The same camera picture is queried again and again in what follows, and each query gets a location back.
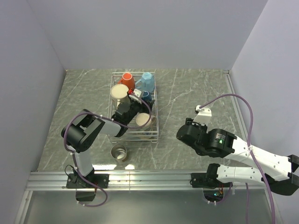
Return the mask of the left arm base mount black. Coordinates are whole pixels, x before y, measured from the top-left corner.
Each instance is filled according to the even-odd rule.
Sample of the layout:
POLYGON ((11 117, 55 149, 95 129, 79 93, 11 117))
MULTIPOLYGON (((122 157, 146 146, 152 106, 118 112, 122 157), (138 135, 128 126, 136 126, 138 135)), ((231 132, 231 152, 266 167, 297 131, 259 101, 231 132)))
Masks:
POLYGON ((84 178, 80 177, 72 165, 64 168, 67 175, 66 188, 75 189, 75 197, 78 203, 90 203, 95 197, 97 190, 104 190, 108 187, 109 174, 96 174, 94 169, 84 178))

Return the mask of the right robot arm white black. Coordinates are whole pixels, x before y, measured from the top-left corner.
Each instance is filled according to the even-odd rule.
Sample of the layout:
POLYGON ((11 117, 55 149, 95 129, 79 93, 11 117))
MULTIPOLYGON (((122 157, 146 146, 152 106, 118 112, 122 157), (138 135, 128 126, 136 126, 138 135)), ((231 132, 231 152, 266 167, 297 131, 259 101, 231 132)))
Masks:
POLYGON ((230 167, 218 163, 209 164, 205 173, 192 173, 190 184, 194 188, 214 189, 234 182, 264 184, 271 192, 291 196, 299 188, 295 171, 299 158, 295 155, 280 156, 255 146, 248 146, 240 137, 215 128, 208 130, 191 118, 186 118, 176 135, 177 139, 195 150, 199 156, 225 158, 246 164, 230 167))

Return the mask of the beige patterned mug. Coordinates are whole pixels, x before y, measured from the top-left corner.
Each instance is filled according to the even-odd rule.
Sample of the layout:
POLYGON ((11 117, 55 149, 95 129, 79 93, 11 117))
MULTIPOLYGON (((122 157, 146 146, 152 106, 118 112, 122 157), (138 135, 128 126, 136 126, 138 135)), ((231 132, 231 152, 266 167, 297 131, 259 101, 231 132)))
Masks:
POLYGON ((149 120, 149 117, 150 115, 147 113, 139 113, 136 117, 136 124, 140 127, 137 129, 137 135, 139 135, 140 139, 150 139, 154 134, 154 124, 157 118, 155 115, 151 115, 149 120))

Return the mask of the light blue mug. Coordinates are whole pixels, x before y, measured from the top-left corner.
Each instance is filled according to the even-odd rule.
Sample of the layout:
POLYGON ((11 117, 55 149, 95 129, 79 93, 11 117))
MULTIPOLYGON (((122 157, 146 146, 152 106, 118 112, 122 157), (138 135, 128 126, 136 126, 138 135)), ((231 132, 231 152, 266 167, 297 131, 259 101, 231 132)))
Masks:
POLYGON ((150 72, 143 73, 141 78, 136 81, 135 88, 140 91, 153 92, 155 88, 154 75, 150 72))

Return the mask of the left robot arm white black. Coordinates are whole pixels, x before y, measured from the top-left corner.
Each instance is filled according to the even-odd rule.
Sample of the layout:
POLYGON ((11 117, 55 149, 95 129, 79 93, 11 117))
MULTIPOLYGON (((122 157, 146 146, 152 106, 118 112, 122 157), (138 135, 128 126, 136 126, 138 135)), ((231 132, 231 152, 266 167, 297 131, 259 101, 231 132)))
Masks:
POLYGON ((72 153, 75 165, 73 173, 82 187, 88 188, 95 184, 94 168, 87 150, 97 136, 106 134, 119 138, 128 129, 143 127, 144 124, 130 126, 129 123, 140 113, 151 116, 154 103, 153 99, 121 103, 111 118, 83 109, 62 129, 61 136, 64 140, 64 147, 72 153))

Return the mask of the orange mug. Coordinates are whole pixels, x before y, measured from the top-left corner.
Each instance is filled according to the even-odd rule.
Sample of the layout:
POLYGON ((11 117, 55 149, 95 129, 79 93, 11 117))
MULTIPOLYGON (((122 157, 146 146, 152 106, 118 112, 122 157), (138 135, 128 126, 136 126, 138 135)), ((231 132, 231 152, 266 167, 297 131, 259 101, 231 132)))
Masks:
POLYGON ((127 72, 122 75, 122 78, 118 82, 118 84, 126 85, 130 90, 135 89, 135 80, 131 73, 127 72))

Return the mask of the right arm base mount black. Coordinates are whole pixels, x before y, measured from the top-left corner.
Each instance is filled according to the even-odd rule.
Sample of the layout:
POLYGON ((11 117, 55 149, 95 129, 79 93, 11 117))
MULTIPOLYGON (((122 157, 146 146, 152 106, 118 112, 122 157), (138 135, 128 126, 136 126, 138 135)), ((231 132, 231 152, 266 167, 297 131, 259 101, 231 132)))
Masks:
POLYGON ((192 188, 201 188, 208 204, 220 204, 226 200, 232 190, 233 183, 222 183, 216 178, 210 178, 207 173, 191 173, 192 188))

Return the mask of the dark blue faceted mug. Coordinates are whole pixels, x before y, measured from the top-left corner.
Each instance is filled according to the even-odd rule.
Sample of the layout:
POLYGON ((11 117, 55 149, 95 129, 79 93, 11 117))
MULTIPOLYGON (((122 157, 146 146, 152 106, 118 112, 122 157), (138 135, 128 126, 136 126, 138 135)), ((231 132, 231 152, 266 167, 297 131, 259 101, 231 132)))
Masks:
POLYGON ((143 91, 142 100, 151 101, 152 100, 151 94, 148 91, 143 91))

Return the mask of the stainless steel cup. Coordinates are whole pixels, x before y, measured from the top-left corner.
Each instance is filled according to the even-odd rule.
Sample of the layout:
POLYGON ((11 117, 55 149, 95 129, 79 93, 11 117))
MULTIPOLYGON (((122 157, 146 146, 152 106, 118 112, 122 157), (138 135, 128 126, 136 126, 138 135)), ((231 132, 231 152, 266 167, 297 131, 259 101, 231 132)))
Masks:
POLYGON ((117 163, 123 163, 127 160, 127 149, 124 145, 116 144, 111 150, 110 154, 117 163))

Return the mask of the green interior floral mug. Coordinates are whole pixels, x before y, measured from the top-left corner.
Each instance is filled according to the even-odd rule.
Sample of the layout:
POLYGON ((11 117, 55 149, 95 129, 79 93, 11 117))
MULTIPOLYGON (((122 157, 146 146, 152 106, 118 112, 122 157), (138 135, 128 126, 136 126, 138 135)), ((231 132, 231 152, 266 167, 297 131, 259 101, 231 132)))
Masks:
POLYGON ((111 88, 110 97, 115 109, 117 109, 121 103, 130 103, 128 91, 129 88, 124 84, 116 84, 111 88))

